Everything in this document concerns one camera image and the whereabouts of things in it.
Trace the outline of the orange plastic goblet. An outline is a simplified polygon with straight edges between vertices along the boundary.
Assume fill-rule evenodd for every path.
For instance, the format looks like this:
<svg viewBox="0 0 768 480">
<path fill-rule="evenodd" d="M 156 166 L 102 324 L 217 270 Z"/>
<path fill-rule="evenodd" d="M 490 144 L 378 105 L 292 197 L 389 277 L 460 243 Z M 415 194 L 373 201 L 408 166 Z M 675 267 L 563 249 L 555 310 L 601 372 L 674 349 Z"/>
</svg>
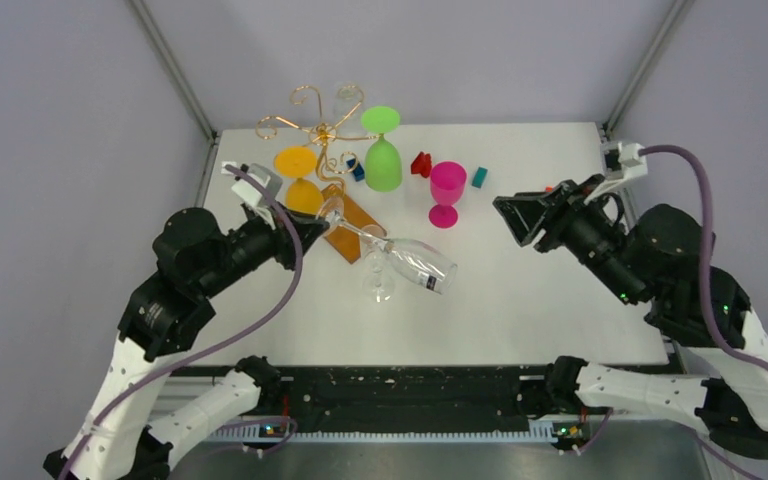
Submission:
<svg viewBox="0 0 768 480">
<path fill-rule="evenodd" d="M 277 172 L 291 180 L 285 193 L 285 205 L 294 211 L 315 215 L 324 197 L 319 187 L 307 179 L 317 166 L 316 154 L 304 146 L 292 146 L 281 150 L 274 158 Z"/>
</svg>

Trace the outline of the green plastic goblet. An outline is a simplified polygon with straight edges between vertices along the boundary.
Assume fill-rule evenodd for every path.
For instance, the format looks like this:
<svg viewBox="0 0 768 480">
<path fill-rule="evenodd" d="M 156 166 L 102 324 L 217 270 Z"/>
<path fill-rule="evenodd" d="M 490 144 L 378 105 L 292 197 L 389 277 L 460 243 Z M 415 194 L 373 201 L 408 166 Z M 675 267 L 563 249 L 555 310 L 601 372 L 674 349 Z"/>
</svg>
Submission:
<svg viewBox="0 0 768 480">
<path fill-rule="evenodd" d="M 402 182 L 402 159 L 398 149 L 385 138 L 401 124 L 400 113 L 390 106 L 375 106 L 361 117 L 362 126 L 376 137 L 365 157 L 365 180 L 381 193 L 397 189 Z"/>
</svg>

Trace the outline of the clear stemmed wine glass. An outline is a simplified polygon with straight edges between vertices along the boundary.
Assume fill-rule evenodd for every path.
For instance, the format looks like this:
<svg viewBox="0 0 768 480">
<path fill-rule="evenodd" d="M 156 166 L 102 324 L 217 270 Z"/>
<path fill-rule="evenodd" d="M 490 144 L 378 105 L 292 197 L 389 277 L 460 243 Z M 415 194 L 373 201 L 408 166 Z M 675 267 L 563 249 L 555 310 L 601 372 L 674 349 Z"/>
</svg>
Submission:
<svg viewBox="0 0 768 480">
<path fill-rule="evenodd" d="M 328 224 L 326 234 L 339 228 L 354 233 L 379 252 L 397 274 L 425 290 L 443 295 L 453 283 L 458 266 L 446 255 L 416 239 L 386 238 L 350 224 L 339 197 L 325 200 L 316 217 Z"/>
</svg>

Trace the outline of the clear short wine glass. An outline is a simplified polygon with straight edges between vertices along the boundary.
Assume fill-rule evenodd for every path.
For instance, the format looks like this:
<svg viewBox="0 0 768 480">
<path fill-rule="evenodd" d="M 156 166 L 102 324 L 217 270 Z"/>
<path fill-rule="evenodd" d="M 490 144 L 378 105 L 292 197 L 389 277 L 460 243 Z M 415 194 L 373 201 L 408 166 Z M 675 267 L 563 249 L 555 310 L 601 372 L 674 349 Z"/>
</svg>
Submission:
<svg viewBox="0 0 768 480">
<path fill-rule="evenodd" d="M 365 103 L 365 92 L 355 83 L 343 82 L 337 86 L 333 102 L 335 125 L 353 125 L 360 122 Z"/>
</svg>

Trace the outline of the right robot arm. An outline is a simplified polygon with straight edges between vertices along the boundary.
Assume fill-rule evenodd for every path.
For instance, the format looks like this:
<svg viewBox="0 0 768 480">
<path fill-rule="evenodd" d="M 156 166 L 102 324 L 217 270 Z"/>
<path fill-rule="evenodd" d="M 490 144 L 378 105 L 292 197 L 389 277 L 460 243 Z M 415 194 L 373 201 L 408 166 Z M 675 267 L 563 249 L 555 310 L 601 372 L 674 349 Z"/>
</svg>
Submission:
<svg viewBox="0 0 768 480">
<path fill-rule="evenodd" d="M 567 249 L 626 305 L 646 304 L 648 325 L 707 361 L 713 378 L 647 375 L 573 356 L 551 363 L 535 417 L 551 411 L 626 410 L 683 425 L 731 453 L 768 460 L 768 336 L 751 300 L 710 265 L 715 237 L 659 204 L 627 228 L 605 212 L 619 196 L 596 174 L 493 205 L 518 244 Z"/>
</svg>

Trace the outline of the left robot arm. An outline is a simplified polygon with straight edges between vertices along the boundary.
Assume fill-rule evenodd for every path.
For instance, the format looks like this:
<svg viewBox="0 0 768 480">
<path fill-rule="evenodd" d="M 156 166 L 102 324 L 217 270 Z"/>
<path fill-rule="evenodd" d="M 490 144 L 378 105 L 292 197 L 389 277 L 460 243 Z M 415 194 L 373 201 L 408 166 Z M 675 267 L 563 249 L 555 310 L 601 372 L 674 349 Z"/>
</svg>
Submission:
<svg viewBox="0 0 768 480">
<path fill-rule="evenodd" d="M 214 317 L 210 301 L 262 264 L 296 267 L 293 238 L 308 250 L 329 228 L 278 207 L 224 233 L 200 207 L 172 215 L 152 248 L 157 270 L 130 296 L 107 374 L 85 424 L 43 468 L 57 479 L 165 479 L 196 445 L 233 417 L 279 404 L 280 375 L 264 358 L 242 359 L 219 384 L 175 412 L 149 418 L 177 361 Z"/>
</svg>

